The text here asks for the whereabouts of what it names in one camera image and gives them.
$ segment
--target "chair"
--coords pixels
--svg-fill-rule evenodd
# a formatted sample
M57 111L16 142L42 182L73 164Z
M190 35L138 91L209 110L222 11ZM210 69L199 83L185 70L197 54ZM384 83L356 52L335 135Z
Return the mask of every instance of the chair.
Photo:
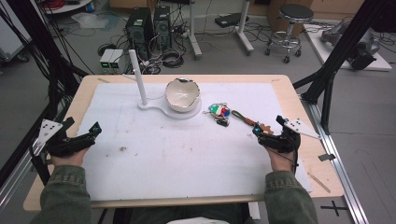
M295 52L296 57L301 56L301 43L298 36L293 36L291 31L293 30L295 23L309 22L314 17L314 12L308 7L304 7L297 4L285 4L279 10L279 16L282 19L289 21L287 31L272 32L270 39L268 40L268 46L265 55L270 55L271 46L276 44L282 48L287 49L287 55L283 60L284 63L290 62L290 50L298 48Z

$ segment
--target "black metal frame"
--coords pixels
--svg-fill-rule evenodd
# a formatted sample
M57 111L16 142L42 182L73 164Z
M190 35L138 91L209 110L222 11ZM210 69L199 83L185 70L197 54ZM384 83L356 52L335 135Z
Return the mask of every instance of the black metal frame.
M76 94L79 83L74 74L79 77L85 77L88 75L87 72L74 66L64 58L30 0L7 0L7 2L14 14L20 20L24 29L32 38L33 45L35 45L41 52L48 64L49 104L0 170L0 188L2 188L7 182L7 179L21 160L23 154L29 147L31 147L32 139L38 136L42 119L55 119L58 113L58 104L61 102L63 94L70 97L73 97ZM6 20L6 13L1 8L0 16ZM27 44L27 42L23 40L19 35L20 32L18 30L13 29L12 27L10 28L15 32L22 44L32 52L32 45ZM64 87L63 93L60 93L59 90L57 90L56 87L58 85L62 85Z
M373 21L380 16L387 1L365 0L323 66L311 76L293 83L294 89L298 89L312 82L308 91L301 95L304 101L312 105L318 102L319 96L324 92L320 124L326 134L330 134L329 116L335 75Z

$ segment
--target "person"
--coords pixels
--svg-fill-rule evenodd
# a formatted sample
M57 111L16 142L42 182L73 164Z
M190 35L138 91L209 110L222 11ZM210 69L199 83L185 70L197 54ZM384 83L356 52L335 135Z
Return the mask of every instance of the person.
M41 211L31 224L91 223L91 200L81 167L87 150L69 158L52 157L54 170L40 196ZM264 201L269 223L318 223L311 197L292 172L292 152L280 154L271 148L267 151L273 169L265 177Z

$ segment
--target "black box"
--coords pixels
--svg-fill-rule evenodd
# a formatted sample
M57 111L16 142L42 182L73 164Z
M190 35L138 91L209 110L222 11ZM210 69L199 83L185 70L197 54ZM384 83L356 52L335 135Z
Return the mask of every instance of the black box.
M223 16L220 18L215 18L215 23L217 23L220 27L225 28L232 25L237 25L241 20L241 13L234 13L228 16Z
M154 29L148 7L134 7L125 25L131 49L143 60L151 58L154 48Z
M156 6L154 11L154 30L157 36L157 49L172 48L171 9L166 6Z

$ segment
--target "hand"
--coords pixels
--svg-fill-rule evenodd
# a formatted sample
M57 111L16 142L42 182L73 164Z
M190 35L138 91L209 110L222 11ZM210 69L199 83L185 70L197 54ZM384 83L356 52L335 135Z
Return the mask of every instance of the hand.
M77 152L73 156L67 157L67 158L51 156L52 164L54 166L62 166L62 165L81 166L82 162L83 162L84 155L88 151L88 149L89 149L88 147L85 149L82 149L81 151Z
M278 153L276 149L266 147L271 159L273 171L290 171L293 170L294 152Z

